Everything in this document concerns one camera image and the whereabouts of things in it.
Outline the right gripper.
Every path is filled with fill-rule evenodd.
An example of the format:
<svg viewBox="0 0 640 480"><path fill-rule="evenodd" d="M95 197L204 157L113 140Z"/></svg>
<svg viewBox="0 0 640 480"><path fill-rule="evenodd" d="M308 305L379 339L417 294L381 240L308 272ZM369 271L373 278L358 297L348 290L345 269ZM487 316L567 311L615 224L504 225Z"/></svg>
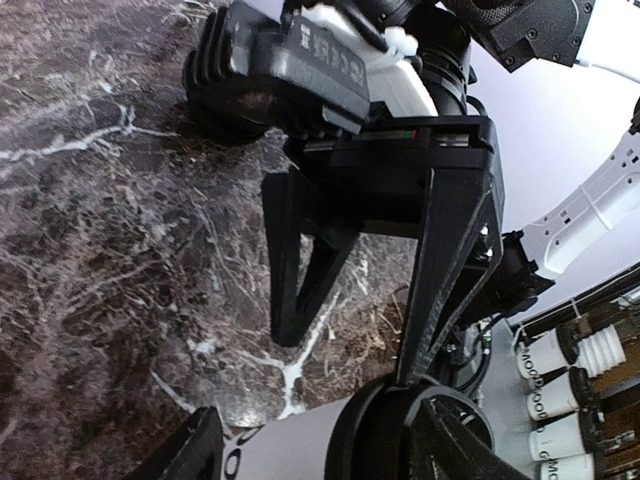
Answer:
<svg viewBox="0 0 640 480"><path fill-rule="evenodd" d="M261 184L272 339L282 347L303 340L359 237L352 219L365 233L411 238L422 213L394 370L396 386L420 383L496 266L481 263L474 284L450 300L482 228L491 241L502 229L494 122L389 119L338 139L290 139L284 151L299 170L270 173Z"/></svg>

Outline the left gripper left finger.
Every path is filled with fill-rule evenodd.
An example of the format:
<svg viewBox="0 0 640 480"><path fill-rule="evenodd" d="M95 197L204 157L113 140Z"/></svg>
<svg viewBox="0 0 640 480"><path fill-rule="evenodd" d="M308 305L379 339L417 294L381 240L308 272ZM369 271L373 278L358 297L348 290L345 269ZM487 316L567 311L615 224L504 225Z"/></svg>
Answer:
<svg viewBox="0 0 640 480"><path fill-rule="evenodd" d="M220 479L222 456L218 410L200 407L124 479Z"/></svg>

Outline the black plastic cup lids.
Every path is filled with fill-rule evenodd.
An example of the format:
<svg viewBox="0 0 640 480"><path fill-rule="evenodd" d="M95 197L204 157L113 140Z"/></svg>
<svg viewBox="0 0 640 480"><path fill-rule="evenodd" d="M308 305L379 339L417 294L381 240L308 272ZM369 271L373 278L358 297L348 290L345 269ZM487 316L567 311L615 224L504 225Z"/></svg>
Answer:
<svg viewBox="0 0 640 480"><path fill-rule="evenodd" d="M270 126L231 112L228 107L218 104L212 94L196 84L195 67L196 51L192 50L182 69L182 85L189 114L203 135L226 146L248 145L262 138Z"/></svg>

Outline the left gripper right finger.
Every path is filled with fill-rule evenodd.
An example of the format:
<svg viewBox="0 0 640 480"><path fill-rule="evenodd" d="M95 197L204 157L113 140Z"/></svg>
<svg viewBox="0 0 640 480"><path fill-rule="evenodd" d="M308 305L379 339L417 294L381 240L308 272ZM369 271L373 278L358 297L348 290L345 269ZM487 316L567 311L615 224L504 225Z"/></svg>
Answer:
<svg viewBox="0 0 640 480"><path fill-rule="evenodd" d="M406 479L524 479L469 427L478 416L449 397L423 400L409 427Z"/></svg>

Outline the single black cup lid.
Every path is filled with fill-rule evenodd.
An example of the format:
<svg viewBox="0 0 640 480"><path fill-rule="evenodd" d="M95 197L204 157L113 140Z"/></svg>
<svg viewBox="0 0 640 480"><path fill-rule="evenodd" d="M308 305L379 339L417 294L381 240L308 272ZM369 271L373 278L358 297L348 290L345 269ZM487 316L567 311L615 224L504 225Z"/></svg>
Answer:
<svg viewBox="0 0 640 480"><path fill-rule="evenodd" d="M469 427L494 453L488 422L469 397L429 380L398 387L386 376L366 384L339 415L328 445L324 477L406 479L409 427L420 403L432 397L449 397L474 411L478 419Z"/></svg>

